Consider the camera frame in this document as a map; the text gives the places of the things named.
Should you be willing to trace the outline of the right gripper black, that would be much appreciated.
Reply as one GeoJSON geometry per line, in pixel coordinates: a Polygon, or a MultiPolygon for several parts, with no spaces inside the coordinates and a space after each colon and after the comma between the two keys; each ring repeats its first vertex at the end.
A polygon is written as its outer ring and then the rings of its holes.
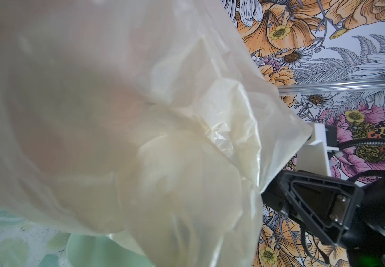
{"type": "Polygon", "coordinates": [[[342,244],[351,267],[385,267],[385,175],[360,188],[350,181],[282,170],[261,197],[323,244],[342,244]]]}

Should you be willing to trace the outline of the translucent yellow plastic bag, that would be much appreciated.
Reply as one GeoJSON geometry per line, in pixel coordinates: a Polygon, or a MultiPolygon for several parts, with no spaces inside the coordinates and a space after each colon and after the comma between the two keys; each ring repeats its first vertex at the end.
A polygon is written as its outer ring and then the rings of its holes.
{"type": "Polygon", "coordinates": [[[0,1],[0,205],[28,220],[248,267],[310,135],[218,1],[0,1]]]}

